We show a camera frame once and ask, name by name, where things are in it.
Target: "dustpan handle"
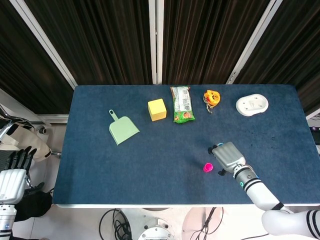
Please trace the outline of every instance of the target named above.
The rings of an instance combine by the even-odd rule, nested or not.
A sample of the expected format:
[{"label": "dustpan handle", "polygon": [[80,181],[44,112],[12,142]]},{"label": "dustpan handle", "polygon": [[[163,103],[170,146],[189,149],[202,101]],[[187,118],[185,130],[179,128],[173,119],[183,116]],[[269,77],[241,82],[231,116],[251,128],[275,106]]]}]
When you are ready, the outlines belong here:
[{"label": "dustpan handle", "polygon": [[113,120],[117,121],[119,120],[117,115],[115,114],[115,111],[113,111],[112,109],[109,110],[109,113],[111,115],[111,117],[113,118]]}]

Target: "blue tabletop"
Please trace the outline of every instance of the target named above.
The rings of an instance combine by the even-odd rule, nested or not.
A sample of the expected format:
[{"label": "blue tabletop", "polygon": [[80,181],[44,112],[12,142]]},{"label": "blue tabletop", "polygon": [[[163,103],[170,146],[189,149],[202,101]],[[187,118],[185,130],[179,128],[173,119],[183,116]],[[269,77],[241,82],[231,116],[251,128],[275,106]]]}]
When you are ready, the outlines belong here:
[{"label": "blue tabletop", "polygon": [[[206,90],[221,101],[207,112]],[[269,107],[246,117],[239,98],[262,94]],[[291,85],[192,85],[194,121],[173,122],[168,85],[76,87],[56,180],[55,204],[251,204],[208,147],[233,142],[260,179],[284,204],[320,202],[320,159],[295,88]],[[148,101],[162,98],[166,119],[152,122]],[[128,116],[140,130],[120,145],[109,114]],[[203,172],[205,163],[214,170]]]}]

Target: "black curtain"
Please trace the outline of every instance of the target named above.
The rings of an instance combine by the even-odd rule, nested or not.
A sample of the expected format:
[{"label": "black curtain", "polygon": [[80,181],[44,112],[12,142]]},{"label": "black curtain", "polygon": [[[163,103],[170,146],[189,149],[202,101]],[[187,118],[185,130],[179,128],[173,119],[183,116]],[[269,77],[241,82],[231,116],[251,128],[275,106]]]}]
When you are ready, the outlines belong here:
[{"label": "black curtain", "polygon": [[295,85],[306,114],[320,108],[320,0],[284,0],[235,84]]},{"label": "black curtain", "polygon": [[78,85],[152,84],[148,0],[25,2]]},{"label": "black curtain", "polygon": [[0,88],[36,114],[67,114],[73,89],[8,0],[0,1]]},{"label": "black curtain", "polygon": [[269,0],[164,1],[164,84],[225,84]]}]

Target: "white soap dish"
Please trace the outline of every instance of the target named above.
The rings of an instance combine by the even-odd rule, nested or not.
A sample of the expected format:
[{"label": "white soap dish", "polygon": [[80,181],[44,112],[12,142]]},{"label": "white soap dish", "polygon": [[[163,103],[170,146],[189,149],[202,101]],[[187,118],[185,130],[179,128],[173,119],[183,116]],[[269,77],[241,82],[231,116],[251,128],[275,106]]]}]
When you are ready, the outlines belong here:
[{"label": "white soap dish", "polygon": [[238,112],[247,117],[265,112],[268,106],[268,100],[261,94],[241,97],[235,104]]}]

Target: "tape measure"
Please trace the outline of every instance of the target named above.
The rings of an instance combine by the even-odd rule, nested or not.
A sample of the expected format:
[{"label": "tape measure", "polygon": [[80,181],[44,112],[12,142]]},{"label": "tape measure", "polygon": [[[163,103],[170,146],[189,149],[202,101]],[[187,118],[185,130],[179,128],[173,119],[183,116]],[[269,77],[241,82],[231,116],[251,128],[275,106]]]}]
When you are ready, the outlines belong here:
[{"label": "tape measure", "polygon": [[207,90],[203,95],[203,101],[206,104],[206,109],[208,112],[212,114],[210,109],[217,106],[220,102],[220,93],[217,91]]}]

